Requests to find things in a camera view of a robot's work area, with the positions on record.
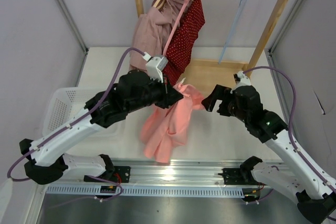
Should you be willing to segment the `salmon pink skirt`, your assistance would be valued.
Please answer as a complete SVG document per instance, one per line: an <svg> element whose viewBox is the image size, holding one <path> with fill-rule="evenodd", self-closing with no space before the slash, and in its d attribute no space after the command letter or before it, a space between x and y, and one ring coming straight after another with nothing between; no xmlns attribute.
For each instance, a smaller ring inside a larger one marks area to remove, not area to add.
<svg viewBox="0 0 336 224"><path fill-rule="evenodd" d="M168 163L173 149L187 143L192 112L204 109L204 96L194 86L181 81L174 88L183 98L169 109L155 106L140 132L144 156L158 163Z"/></svg>

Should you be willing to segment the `light blue plastic hanger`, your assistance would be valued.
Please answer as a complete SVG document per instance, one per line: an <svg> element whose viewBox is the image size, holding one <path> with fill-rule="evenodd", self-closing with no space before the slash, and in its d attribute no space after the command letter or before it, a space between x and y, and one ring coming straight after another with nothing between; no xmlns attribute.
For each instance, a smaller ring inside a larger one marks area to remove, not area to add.
<svg viewBox="0 0 336 224"><path fill-rule="evenodd" d="M239 5L238 5L238 8L237 8L237 12L235 14L235 17L234 17L234 20L232 22L232 25L230 27L230 30L229 30L229 33L228 33L228 36L226 38L226 41L224 43L224 46L222 48L222 51L220 53L220 56L219 56L219 59L218 59L218 63L221 63L222 60L223 60L223 57L224 57L224 54L226 52L226 49L228 48L235 32L236 32L236 28L237 28L237 25L238 25L238 22L239 22L239 19L241 17L241 14L245 8L245 5L247 3L248 0L240 0L239 1Z"/></svg>

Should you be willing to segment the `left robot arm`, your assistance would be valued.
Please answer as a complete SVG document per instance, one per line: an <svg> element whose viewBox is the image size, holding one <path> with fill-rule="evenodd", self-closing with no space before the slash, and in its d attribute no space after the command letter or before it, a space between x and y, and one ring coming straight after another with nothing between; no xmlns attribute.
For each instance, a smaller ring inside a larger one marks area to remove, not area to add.
<svg viewBox="0 0 336 224"><path fill-rule="evenodd" d="M99 92L67 123L39 140L24 139L20 151L27 158L27 177L40 185L59 179L115 182L115 167L106 154L73 156L67 151L82 140L124 121L129 113L156 105L168 109L183 95L167 79L154 80L131 70L110 90Z"/></svg>

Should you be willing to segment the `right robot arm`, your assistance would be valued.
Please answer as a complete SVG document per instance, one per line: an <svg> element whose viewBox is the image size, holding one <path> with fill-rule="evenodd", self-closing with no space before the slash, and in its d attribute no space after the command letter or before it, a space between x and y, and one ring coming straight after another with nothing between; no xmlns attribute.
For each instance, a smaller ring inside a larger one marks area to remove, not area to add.
<svg viewBox="0 0 336 224"><path fill-rule="evenodd" d="M216 85L202 105L211 112L218 100L220 115L241 120L247 131L273 150L295 174L295 178L290 178L251 157L244 162L248 166L240 170L240 179L246 184L256 180L271 186L294 202L308 221L323 223L335 211L335 178L308 155L279 115L264 109L253 86L231 89Z"/></svg>

